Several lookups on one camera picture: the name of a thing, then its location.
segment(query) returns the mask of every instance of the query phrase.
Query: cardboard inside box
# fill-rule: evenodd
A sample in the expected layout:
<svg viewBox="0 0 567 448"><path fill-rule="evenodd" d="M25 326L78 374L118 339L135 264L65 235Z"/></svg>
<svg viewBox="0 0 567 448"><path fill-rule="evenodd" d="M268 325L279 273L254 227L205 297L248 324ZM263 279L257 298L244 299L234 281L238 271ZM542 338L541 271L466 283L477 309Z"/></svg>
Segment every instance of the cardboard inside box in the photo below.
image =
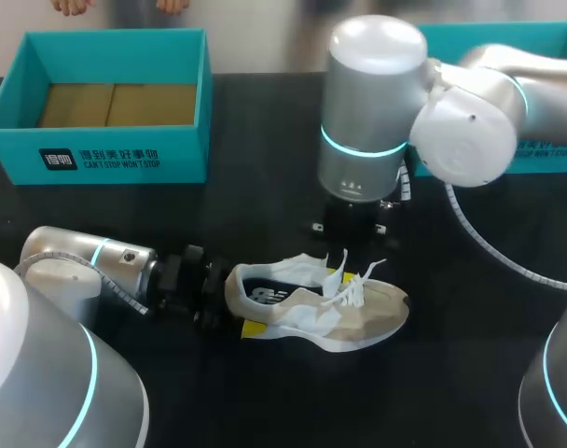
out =
<svg viewBox="0 0 567 448"><path fill-rule="evenodd" d="M40 128L194 124L196 85L53 84Z"/></svg>

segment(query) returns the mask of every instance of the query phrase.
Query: white cable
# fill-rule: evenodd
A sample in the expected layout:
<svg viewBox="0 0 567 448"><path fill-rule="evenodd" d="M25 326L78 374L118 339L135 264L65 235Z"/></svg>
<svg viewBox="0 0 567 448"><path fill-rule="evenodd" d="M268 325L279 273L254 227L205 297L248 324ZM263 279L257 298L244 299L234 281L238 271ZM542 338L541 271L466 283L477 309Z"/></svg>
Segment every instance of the white cable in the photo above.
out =
<svg viewBox="0 0 567 448"><path fill-rule="evenodd" d="M25 259L21 264L19 264L16 268L14 268L14 272L18 274L19 277L24 278L26 272L29 270L31 266L42 259L69 259L74 261L78 264L82 264L88 268L93 269L99 276L101 277L102 283L108 287L112 292L114 292L118 297L128 303L135 311L140 313L141 315L146 315L149 312L149 309L145 306L141 305L138 301L133 299L130 294L128 294L124 289L116 284L111 278L105 275L99 268L92 265L90 262L86 261L85 259L77 256L72 255L67 252L41 252L39 254L32 255L28 259Z"/></svg>
<svg viewBox="0 0 567 448"><path fill-rule="evenodd" d="M462 208L460 207L460 204L458 203L458 199L455 196L455 191L453 190L453 187L450 184L445 184L445 191L448 193L449 204L451 205L451 208L453 209L455 216L460 221L460 224L462 224L462 227L466 230L466 232L468 232L468 234L472 236L472 238L474 238L474 240L483 249L485 249L488 253L490 253L494 258L498 259L509 269L516 271L517 273L525 276L526 278L534 282L547 285L549 287L554 287L556 289L563 289L567 291L566 282L554 280L552 278L545 277L544 275L535 273L530 269L526 269L523 266L517 264L515 261L506 257L504 254L502 254L497 249L495 249L492 245L490 245L482 236L480 236L480 233L478 233L476 229L472 227L472 224L470 224L466 216L463 214Z"/></svg>
<svg viewBox="0 0 567 448"><path fill-rule="evenodd" d="M412 188L410 186L410 176L406 162L402 161L402 166L399 167L399 182L401 185L400 202L405 203L412 199Z"/></svg>

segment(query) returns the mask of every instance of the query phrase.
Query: robotic arm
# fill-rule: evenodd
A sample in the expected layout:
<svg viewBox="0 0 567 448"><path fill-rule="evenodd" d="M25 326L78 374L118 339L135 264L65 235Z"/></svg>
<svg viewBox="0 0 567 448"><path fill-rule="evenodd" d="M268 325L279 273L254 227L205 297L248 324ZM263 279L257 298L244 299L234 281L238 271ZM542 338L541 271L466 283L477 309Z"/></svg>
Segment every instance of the robotic arm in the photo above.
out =
<svg viewBox="0 0 567 448"><path fill-rule="evenodd" d="M351 203L394 190L408 143L441 180L484 185L520 139L567 146L567 61L492 44L450 65L409 23L352 18L331 37L322 134L321 183Z"/></svg>
<svg viewBox="0 0 567 448"><path fill-rule="evenodd" d="M567 146L567 61L495 44L459 66L429 63L434 87L410 141L433 175L476 187L507 169L518 140Z"/></svg>

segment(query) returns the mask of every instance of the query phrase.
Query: black table surface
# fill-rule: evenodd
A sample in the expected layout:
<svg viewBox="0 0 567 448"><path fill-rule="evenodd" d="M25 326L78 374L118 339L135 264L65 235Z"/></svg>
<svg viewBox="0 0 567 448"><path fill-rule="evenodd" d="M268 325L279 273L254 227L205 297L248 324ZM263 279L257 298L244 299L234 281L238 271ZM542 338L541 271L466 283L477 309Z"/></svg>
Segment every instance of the black table surface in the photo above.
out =
<svg viewBox="0 0 567 448"><path fill-rule="evenodd" d="M222 75L206 185L14 187L0 167L0 261L51 225L148 245L184 243L234 262L324 255L315 170L322 76ZM102 336L139 372L149 448L174 446L525 447L519 383L567 305L487 256L441 183L417 178L399 259L377 271L412 300L407 325L368 349L329 354L299 339L208 343L190 322L128 314ZM567 281L567 175L511 175L461 190L492 244ZM365 265L373 259L365 259Z"/></svg>

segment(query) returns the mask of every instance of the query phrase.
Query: teal box side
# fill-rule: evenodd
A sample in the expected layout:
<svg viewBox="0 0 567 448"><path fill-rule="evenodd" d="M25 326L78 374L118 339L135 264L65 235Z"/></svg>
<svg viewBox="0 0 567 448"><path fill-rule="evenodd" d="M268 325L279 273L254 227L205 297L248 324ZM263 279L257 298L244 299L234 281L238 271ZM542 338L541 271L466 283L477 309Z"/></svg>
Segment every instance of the teal box side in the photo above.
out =
<svg viewBox="0 0 567 448"><path fill-rule="evenodd" d="M204 153L182 151L182 147L198 147L198 136L178 126L165 128L169 129L74 129L69 149L76 169L70 171L50 171L40 153L40 149L65 147L64 133L54 129L0 133L0 162L16 185L179 183L183 178L204 182ZM13 147L32 150L17 153Z"/></svg>
<svg viewBox="0 0 567 448"><path fill-rule="evenodd" d="M457 63L472 47L500 43L534 54L567 59L567 22L460 23L424 25L429 55L446 63ZM508 174L567 173L567 147L549 142L519 142ZM418 162L416 176L431 175Z"/></svg>
<svg viewBox="0 0 567 448"><path fill-rule="evenodd" d="M195 121L36 128L53 83L195 84ZM16 185L201 183L212 103L202 30L27 33L0 87L0 162Z"/></svg>

